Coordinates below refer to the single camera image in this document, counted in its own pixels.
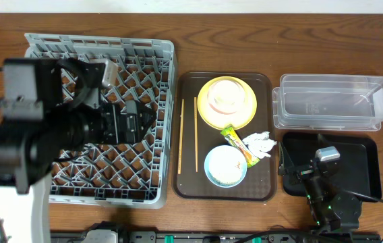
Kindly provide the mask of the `wooden chopstick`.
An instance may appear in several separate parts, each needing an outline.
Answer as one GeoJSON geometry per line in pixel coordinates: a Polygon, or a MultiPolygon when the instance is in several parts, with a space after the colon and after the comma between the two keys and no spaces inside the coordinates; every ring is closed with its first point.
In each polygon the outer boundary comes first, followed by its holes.
{"type": "Polygon", "coordinates": [[[179,151],[178,151],[178,168],[177,174],[181,174],[181,164],[182,164],[182,148],[183,148],[183,120],[184,120],[184,107],[185,100],[181,100],[181,113],[180,113],[180,130],[179,130],[179,151]]]}
{"type": "Polygon", "coordinates": [[[198,99],[194,97],[194,146],[195,146],[195,166],[198,173],[198,99]]]}

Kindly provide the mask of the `green snack wrapper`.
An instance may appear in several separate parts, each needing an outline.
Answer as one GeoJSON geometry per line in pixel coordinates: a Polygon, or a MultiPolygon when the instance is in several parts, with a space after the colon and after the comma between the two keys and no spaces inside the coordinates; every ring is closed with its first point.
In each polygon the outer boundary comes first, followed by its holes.
{"type": "Polygon", "coordinates": [[[220,133],[231,146],[234,146],[243,154],[248,168],[253,167],[255,164],[260,162],[260,159],[255,156],[242,142],[232,126],[224,128],[220,133]]]}

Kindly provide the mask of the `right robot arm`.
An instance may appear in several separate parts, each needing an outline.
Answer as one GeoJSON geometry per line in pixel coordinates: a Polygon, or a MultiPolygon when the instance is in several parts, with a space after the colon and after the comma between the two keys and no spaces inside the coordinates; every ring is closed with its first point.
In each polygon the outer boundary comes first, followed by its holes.
{"type": "Polygon", "coordinates": [[[305,165],[295,165],[283,143],[279,144],[278,174],[287,176],[290,185],[301,184],[317,232],[351,232],[359,228],[361,201],[353,194],[336,188],[330,176],[338,171],[341,154],[334,146],[320,148],[305,165]]]}

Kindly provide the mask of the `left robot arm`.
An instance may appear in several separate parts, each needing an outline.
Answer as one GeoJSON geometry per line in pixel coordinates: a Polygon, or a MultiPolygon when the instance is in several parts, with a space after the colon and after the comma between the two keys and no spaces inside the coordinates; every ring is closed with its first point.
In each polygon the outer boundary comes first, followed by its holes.
{"type": "Polygon", "coordinates": [[[0,242],[49,242],[51,172],[60,152],[136,144],[156,112],[136,100],[104,101],[118,67],[108,59],[6,59],[0,98],[0,242]]]}

